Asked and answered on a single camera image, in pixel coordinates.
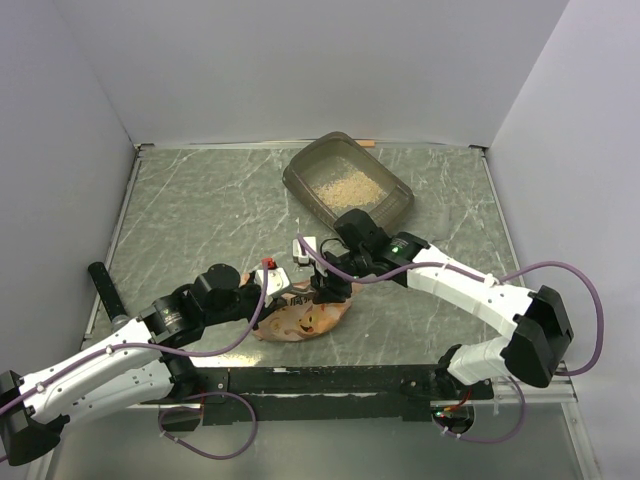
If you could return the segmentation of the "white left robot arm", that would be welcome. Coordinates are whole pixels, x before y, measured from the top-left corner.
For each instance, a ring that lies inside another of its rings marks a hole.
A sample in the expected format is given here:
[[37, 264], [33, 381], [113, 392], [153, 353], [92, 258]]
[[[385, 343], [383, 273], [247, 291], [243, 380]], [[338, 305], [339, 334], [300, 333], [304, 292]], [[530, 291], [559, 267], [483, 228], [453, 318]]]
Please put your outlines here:
[[245, 320], [252, 331], [290, 287], [269, 260], [246, 279], [216, 264], [92, 347], [35, 373], [3, 373], [2, 461], [30, 463], [52, 451], [64, 429], [134, 404], [203, 401], [210, 394], [188, 345], [214, 325]]

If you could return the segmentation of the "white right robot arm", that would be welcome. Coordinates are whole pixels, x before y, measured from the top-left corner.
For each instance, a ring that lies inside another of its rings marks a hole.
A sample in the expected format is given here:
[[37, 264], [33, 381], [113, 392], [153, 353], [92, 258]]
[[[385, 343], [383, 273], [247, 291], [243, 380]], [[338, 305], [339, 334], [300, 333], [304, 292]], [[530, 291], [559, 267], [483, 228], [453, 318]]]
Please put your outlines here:
[[536, 388], [551, 383], [574, 337], [556, 290], [530, 290], [474, 270], [411, 233], [388, 234], [360, 209], [341, 216], [334, 229], [346, 249], [339, 256], [321, 253], [307, 237], [296, 239], [320, 283], [393, 281], [444, 300], [496, 331], [494, 339], [449, 348], [436, 375], [441, 394], [458, 398], [471, 385], [498, 376]]

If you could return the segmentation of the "orange cat litter bag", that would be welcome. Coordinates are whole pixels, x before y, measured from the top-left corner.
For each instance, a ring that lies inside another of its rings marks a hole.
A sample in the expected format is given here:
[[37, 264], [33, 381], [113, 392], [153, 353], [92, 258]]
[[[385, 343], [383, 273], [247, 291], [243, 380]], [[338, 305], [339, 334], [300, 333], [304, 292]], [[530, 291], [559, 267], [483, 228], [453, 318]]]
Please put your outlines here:
[[312, 297], [309, 281], [292, 283], [288, 293], [265, 305], [271, 313], [254, 325], [252, 335], [270, 342], [312, 339], [331, 331], [352, 305], [352, 298], [345, 303], [315, 305]]

